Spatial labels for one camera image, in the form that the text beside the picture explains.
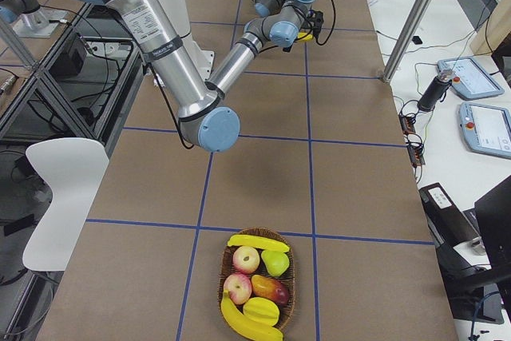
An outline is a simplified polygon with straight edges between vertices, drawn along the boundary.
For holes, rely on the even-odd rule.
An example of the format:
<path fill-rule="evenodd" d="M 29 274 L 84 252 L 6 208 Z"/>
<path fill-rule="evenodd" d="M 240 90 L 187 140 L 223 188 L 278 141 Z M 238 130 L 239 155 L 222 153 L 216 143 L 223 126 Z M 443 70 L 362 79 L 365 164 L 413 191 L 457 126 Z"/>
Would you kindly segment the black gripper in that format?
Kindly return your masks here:
<path fill-rule="evenodd" d="M 311 20 L 311 16 L 307 15 L 303 20 L 303 24 L 301 26 L 300 32 L 304 33 L 304 34 L 311 34 L 312 30 L 313 30 L 313 21 Z"/>

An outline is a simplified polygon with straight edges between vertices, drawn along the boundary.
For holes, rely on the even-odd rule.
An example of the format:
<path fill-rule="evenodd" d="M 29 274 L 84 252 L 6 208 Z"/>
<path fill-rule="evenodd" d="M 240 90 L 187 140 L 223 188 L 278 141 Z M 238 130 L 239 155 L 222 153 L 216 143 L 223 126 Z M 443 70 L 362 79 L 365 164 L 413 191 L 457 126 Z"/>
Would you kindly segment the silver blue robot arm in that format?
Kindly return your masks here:
<path fill-rule="evenodd" d="M 173 95 L 177 127 L 189 143 L 208 152 L 230 149 L 240 133 L 236 112 L 223 104 L 226 93 L 267 42 L 288 48 L 303 29 L 315 0 L 252 0 L 258 17 L 208 80 L 204 80 L 159 0 L 81 0 L 119 13 L 146 62 Z"/>

